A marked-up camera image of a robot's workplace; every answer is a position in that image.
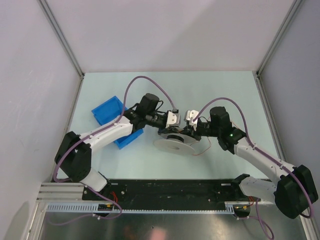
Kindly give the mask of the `white cable spool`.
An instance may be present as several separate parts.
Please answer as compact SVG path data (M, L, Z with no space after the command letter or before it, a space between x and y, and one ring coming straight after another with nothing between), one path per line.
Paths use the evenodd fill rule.
M176 155L193 155L195 149L192 144L197 142L193 137L180 133L165 133L160 135L160 139L153 142L153 145L160 151Z

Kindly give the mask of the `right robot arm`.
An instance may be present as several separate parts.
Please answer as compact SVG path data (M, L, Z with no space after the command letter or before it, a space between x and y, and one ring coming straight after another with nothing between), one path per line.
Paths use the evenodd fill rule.
M259 169L267 180L248 174L234 179L231 196L242 201L251 196L273 203L288 218L295 219L319 199L311 171L304 165L298 167L264 152L250 142L247 134L233 126L230 116L222 106L210 110L210 120L201 121L198 111L185 114L184 130L193 137L213 137L224 151L229 151Z

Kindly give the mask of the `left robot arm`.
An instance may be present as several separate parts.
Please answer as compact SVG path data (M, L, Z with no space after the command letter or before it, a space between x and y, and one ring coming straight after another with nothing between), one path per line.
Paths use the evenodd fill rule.
M54 161L67 180L82 183L93 190L100 200L110 196L107 179L92 167L92 155L110 143L129 136L145 126L160 130L180 125L181 116L175 108L159 112L160 99L151 93L145 94L139 103L125 109L116 119L83 134L68 132L59 146Z

